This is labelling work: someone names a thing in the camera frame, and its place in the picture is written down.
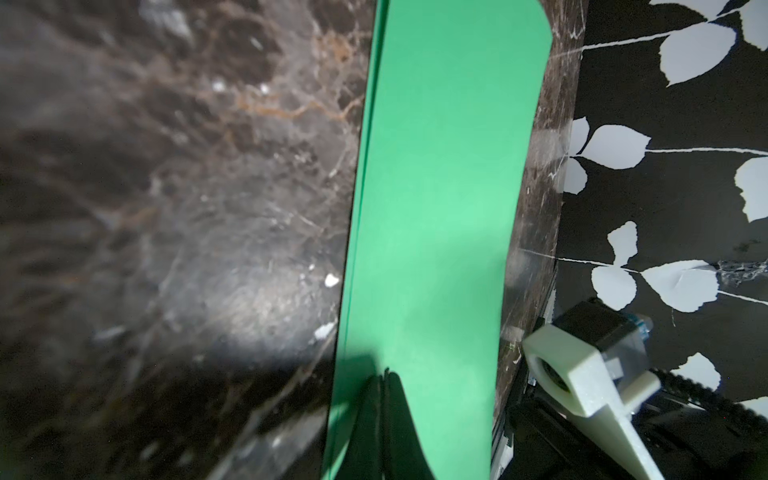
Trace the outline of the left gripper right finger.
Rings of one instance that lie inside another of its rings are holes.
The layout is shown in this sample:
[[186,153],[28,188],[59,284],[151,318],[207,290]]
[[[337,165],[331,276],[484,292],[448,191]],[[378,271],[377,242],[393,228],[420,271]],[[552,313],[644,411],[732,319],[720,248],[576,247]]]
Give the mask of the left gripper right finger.
[[433,480],[422,450],[400,376],[383,376],[382,461],[385,479]]

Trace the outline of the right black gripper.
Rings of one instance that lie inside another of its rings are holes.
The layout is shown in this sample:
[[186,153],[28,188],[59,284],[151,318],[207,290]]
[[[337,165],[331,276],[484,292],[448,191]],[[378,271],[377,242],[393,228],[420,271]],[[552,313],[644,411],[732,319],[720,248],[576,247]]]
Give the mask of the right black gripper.
[[[629,473],[534,393],[509,413],[504,479],[627,479]],[[671,383],[632,425],[666,479],[764,479],[767,420],[695,383]]]

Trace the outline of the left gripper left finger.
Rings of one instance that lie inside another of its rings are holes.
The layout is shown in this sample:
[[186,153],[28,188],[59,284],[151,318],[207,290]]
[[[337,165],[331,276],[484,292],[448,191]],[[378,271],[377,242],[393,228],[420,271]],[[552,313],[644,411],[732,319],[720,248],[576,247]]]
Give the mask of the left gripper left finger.
[[381,480],[383,380],[374,376],[366,384],[360,408],[336,480]]

